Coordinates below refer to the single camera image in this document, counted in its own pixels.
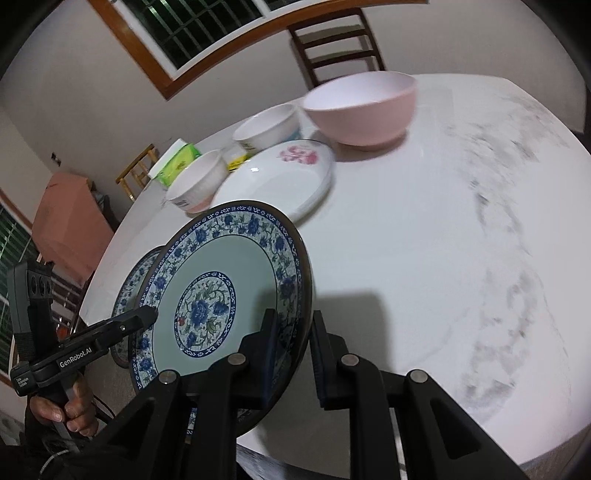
large pink bowl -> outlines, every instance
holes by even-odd
[[[301,107],[327,137],[362,150],[404,135],[417,103],[417,81],[398,72],[337,78],[306,95]]]

table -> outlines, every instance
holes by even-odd
[[[403,142],[335,146],[335,184],[298,225],[315,308],[379,368],[425,369],[523,463],[591,421],[591,156],[508,80],[417,79]],[[224,146],[237,125],[199,149]],[[134,264],[191,220],[163,199],[150,184],[121,223],[84,300],[87,323],[109,317]],[[348,475],[348,415],[318,406],[309,354],[239,443]]]

wall outlet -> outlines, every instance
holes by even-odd
[[[51,160],[53,163],[56,163],[58,167],[61,167],[61,159],[56,155],[55,152],[51,154]]]

white plate with pink flower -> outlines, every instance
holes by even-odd
[[[292,140],[258,153],[232,173],[212,206],[258,200],[297,222],[316,207],[332,184],[335,154],[315,140]]]

human hand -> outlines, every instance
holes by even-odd
[[[68,430],[78,432],[84,437],[92,437],[99,428],[95,406],[92,404],[92,390],[86,379],[80,374],[74,382],[73,390],[75,398],[66,404],[65,414],[51,400],[37,395],[31,398],[29,408],[43,425],[48,425],[51,421],[69,419],[66,423]]]

